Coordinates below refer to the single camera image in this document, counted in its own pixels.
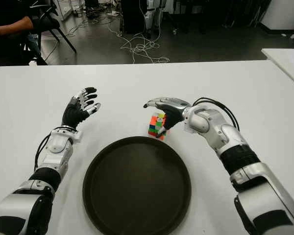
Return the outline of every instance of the gray floor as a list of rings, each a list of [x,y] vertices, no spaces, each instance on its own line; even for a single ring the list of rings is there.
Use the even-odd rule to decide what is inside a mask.
[[[78,26],[87,18],[70,16],[62,23],[65,33]],[[119,18],[103,19],[99,23],[84,25],[69,37],[75,46],[75,54],[64,39],[55,48],[47,59],[50,65],[75,64],[131,64],[132,54],[126,49],[120,49],[125,43],[116,34],[108,30],[108,26],[119,30]],[[46,58],[56,44],[56,40],[48,32],[44,33],[42,53]],[[151,57],[166,56],[170,62],[202,62],[202,61],[233,61],[233,60],[263,60],[266,57],[261,53],[262,48],[294,48],[294,40],[281,35],[268,35],[260,28],[210,28],[207,34],[199,34],[197,24],[193,22],[188,34],[180,32],[172,34],[172,25],[164,20],[161,28],[161,37],[157,41],[160,48],[149,50]],[[135,63],[151,63],[148,58],[135,55]]]

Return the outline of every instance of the colorful cube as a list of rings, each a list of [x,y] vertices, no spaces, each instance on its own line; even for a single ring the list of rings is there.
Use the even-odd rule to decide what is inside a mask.
[[[148,133],[152,136],[156,136],[158,134],[158,131],[164,125],[165,121],[165,114],[154,113],[150,120]],[[159,139],[164,140],[165,135],[166,133],[162,135]]]

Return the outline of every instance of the white table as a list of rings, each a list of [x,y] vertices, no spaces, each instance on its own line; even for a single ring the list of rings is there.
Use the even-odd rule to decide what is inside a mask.
[[[200,96],[222,101],[241,132],[294,198],[294,82],[271,61],[159,65],[0,68],[0,201],[28,179],[42,138],[61,122],[70,97],[96,86],[101,110],[79,129],[69,171],[53,204],[50,235],[99,235],[82,201],[85,171],[108,144],[147,136],[154,97]],[[189,211],[173,235],[247,234],[234,207],[234,189],[221,162],[198,135],[174,127],[165,142],[185,162],[192,181]]]
[[[294,49],[265,48],[261,51],[294,81]]]

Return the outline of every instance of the silver robotic arm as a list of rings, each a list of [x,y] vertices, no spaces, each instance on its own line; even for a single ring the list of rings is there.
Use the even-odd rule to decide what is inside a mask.
[[[202,103],[225,107],[207,98],[192,106],[180,99],[162,97],[149,101],[144,108],[153,106],[166,113],[166,123],[158,136],[184,121],[186,131],[198,133],[207,140],[238,192],[234,204],[249,234],[280,235],[286,234],[286,231],[294,234],[292,197],[269,167],[250,149],[238,130],[238,123],[233,122],[235,127],[228,124],[218,110],[208,109]]]
[[[51,131],[39,146],[34,174],[0,203],[0,234],[44,235],[48,230],[52,201],[81,133],[77,125],[95,113],[95,88],[85,88],[73,96],[67,105],[62,125]],[[40,152],[46,146],[45,158],[38,166]]]

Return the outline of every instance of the round tray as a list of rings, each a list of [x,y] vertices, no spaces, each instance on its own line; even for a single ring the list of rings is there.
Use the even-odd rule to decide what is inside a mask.
[[[105,147],[83,182],[86,212],[105,235],[167,235],[184,218],[190,198],[190,177],[181,158],[147,137]]]

